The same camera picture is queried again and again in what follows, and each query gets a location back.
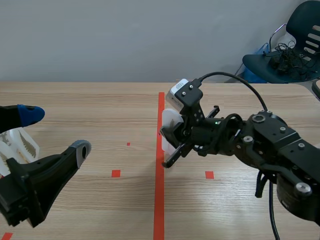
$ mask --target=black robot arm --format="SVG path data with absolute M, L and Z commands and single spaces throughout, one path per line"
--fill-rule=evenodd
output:
M 257 198 L 261 198 L 263 187 L 270 180 L 277 184 L 278 199 L 290 213 L 320 225 L 320 149 L 303 140 L 284 120 L 267 110 L 265 104 L 265 110 L 247 120 L 238 114 L 216 118 L 218 106 L 204 116 L 199 79 L 182 80 L 166 96 L 183 122 L 174 127 L 163 126 L 160 130 L 176 148 L 163 166 L 170 168 L 191 150 L 203 157 L 207 154 L 235 155 L 259 170 Z

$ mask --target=blue bag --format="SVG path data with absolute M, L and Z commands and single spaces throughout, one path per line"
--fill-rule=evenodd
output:
M 264 52 L 268 53 L 268 51 L 269 51 L 269 44 L 266 42 L 254 54 L 263 54 Z M 266 80 L 264 80 L 261 77 L 255 75 L 248 68 L 245 68 L 245 70 L 244 70 L 244 80 L 246 80 L 248 83 L 251 83 L 251 84 L 265 84 L 265 83 L 267 83 Z

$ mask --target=dark blue chair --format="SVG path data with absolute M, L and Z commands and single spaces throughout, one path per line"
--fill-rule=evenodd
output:
M 320 77 L 320 1 L 311 0 L 300 4 L 291 15 L 287 24 L 283 24 L 271 36 L 286 26 L 286 31 L 294 36 L 296 43 L 293 50 L 302 53 L 310 60 L 304 60 L 307 66 L 312 67 L 307 79 L 292 78 L 290 74 L 277 74 L 268 63 L 270 56 L 279 55 L 278 51 L 263 54 L 245 55 L 243 64 L 255 75 L 272 84 L 300 83 Z

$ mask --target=black cable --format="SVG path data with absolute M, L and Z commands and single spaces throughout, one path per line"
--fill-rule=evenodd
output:
M 315 56 L 319 54 L 319 52 L 312 54 L 311 52 L 306 51 L 304 54 L 304 51 L 296 51 L 295 46 L 296 42 L 293 40 L 288 44 L 278 43 L 278 45 L 274 48 L 278 53 L 275 55 L 265 55 L 265 57 L 278 58 L 280 63 L 279 66 L 276 67 L 276 71 L 279 74 L 287 74 L 292 79 L 306 81 L 310 78 L 310 74 L 315 72 L 314 66 L 319 60 L 319 58 L 312 60 L 311 55 Z
M 274 184 L 271 181 L 269 183 L 269 215 L 274 238 L 275 240 L 280 240 L 274 214 Z
M 212 77 L 212 76 L 216 76 L 216 75 L 223 75 L 223 76 L 227 76 L 227 77 L 230 77 L 230 78 L 234 78 L 234 79 L 237 79 L 239 82 L 243 83 L 244 85 L 246 85 L 256 95 L 256 97 L 259 99 L 263 109 L 265 111 L 268 111 L 268 108 L 267 108 L 264 100 L 262 99 L 260 94 L 257 92 L 257 90 L 255 90 L 249 83 L 247 83 L 244 79 L 242 79 L 239 76 L 233 75 L 231 73 L 223 72 L 223 71 L 215 71 L 215 72 L 211 72 L 211 73 L 208 73 L 208 74 L 200 77 L 199 80 L 202 83 L 202 81 L 205 80 L 206 78 L 209 78 L 209 77 Z

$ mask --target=white object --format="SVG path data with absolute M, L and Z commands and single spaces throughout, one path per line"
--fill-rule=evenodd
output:
M 9 171 L 6 162 L 7 159 L 15 158 L 20 164 L 32 163 L 39 159 L 39 152 L 40 148 L 37 143 L 22 127 L 1 133 L 0 174 L 3 176 L 9 174 L 9 172 L 6 172 L 6 170 Z
M 26 162 L 14 152 L 7 144 L 0 141 L 0 175 L 6 176 L 10 174 L 7 159 L 14 158 L 18 163 L 25 164 Z
M 173 128 L 178 123 L 183 123 L 181 115 L 174 109 L 167 108 L 162 112 L 162 126 Z M 162 150 L 171 155 L 176 150 L 164 136 L 162 136 Z

